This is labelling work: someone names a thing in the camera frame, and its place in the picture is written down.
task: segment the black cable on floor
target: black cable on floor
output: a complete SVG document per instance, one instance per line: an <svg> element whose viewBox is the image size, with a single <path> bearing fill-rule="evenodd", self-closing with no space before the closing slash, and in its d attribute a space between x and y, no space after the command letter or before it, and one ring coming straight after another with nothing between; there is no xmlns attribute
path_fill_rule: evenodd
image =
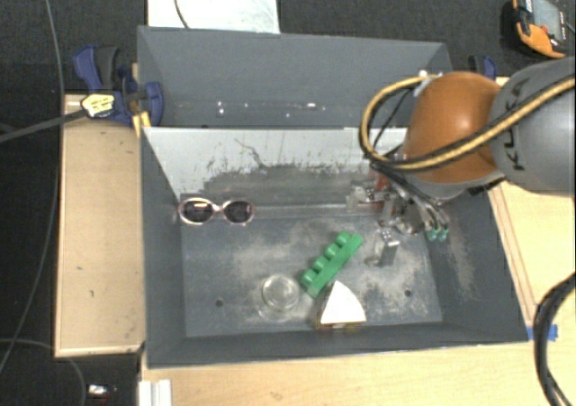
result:
<svg viewBox="0 0 576 406"><path fill-rule="evenodd" d="M538 381L551 406L571 406L548 368L548 333L556 313L558 313L568 295L574 291L575 283L576 276L572 273L568 278L548 291L538 305L534 319L535 368L538 374Z"/></svg>

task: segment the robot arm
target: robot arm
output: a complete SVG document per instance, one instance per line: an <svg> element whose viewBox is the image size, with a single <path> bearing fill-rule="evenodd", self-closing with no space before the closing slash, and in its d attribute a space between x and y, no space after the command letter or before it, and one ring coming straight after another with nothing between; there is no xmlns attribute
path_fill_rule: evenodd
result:
<svg viewBox="0 0 576 406"><path fill-rule="evenodd" d="M401 151L377 154L368 140L375 110L424 80L388 86L366 108L360 142L375 170L437 201L502 177L574 196L574 57L525 68L502 88L467 72L433 79L418 96Z"/></svg>

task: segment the white paper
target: white paper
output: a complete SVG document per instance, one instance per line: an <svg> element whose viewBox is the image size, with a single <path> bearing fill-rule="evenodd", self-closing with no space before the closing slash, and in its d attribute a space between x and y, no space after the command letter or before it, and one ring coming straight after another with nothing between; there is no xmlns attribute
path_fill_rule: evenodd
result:
<svg viewBox="0 0 576 406"><path fill-rule="evenodd" d="M178 0L190 28L279 33L276 0ZM148 25L183 27L174 0L148 0Z"/></svg>

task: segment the green toy block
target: green toy block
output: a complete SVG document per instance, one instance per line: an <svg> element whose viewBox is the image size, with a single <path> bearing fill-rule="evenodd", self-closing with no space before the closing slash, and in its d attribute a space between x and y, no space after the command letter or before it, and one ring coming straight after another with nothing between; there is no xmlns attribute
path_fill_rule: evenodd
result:
<svg viewBox="0 0 576 406"><path fill-rule="evenodd" d="M360 235L350 235L346 231L341 231L336 240L324 249L324 254L314 261L312 268L302 274L300 284L306 292L313 298L318 297L322 289L338 274L363 242Z"/></svg>

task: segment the wooden board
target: wooden board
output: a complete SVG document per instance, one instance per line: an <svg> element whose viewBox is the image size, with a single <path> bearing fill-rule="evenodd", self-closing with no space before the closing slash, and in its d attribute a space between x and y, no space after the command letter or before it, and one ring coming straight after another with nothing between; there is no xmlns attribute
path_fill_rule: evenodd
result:
<svg viewBox="0 0 576 406"><path fill-rule="evenodd" d="M66 113L78 100L67 97ZM136 351L145 333L138 141L86 118L65 126L62 145L55 354Z"/></svg>

